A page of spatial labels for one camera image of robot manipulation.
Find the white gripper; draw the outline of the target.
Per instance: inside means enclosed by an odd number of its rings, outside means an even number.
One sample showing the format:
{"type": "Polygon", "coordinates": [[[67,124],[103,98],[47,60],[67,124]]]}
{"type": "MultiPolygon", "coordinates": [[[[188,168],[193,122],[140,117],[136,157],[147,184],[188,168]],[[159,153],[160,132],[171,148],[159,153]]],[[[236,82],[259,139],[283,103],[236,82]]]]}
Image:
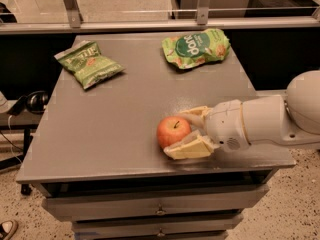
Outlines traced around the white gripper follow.
{"type": "Polygon", "coordinates": [[[212,109],[194,107],[180,111],[178,115],[190,124],[204,128],[208,136],[195,130],[181,141],[165,147],[164,153],[174,160],[208,157],[214,152],[215,143],[225,152],[246,150],[250,146],[239,100],[219,103],[212,109]]]}

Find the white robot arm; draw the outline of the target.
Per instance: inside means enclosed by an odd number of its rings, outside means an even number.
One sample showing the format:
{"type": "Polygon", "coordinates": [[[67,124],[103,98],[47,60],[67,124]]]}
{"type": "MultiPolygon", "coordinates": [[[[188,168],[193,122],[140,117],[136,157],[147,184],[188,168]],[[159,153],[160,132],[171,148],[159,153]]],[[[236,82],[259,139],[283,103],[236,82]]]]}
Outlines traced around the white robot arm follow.
{"type": "Polygon", "coordinates": [[[232,100],[213,108],[202,106],[179,113],[197,129],[163,149],[177,160],[208,157],[272,144],[288,148],[320,146],[320,70],[291,80],[283,95],[248,101],[232,100]]]}

